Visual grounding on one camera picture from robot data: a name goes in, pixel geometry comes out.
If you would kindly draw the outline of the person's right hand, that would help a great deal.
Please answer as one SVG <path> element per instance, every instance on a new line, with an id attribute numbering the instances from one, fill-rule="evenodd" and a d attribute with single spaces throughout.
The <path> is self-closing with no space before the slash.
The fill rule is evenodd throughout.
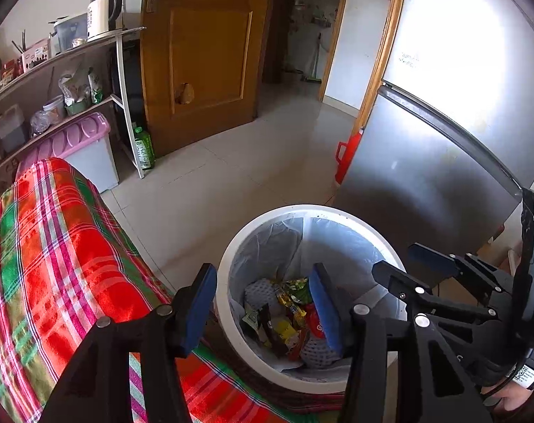
<path id="1" fill-rule="evenodd" d="M 494 413 L 502 415 L 518 409 L 530 398 L 532 393 L 528 388 L 524 388 L 515 381 L 510 381 L 503 388 L 489 395 L 486 398 L 486 405 L 491 407 Z"/>

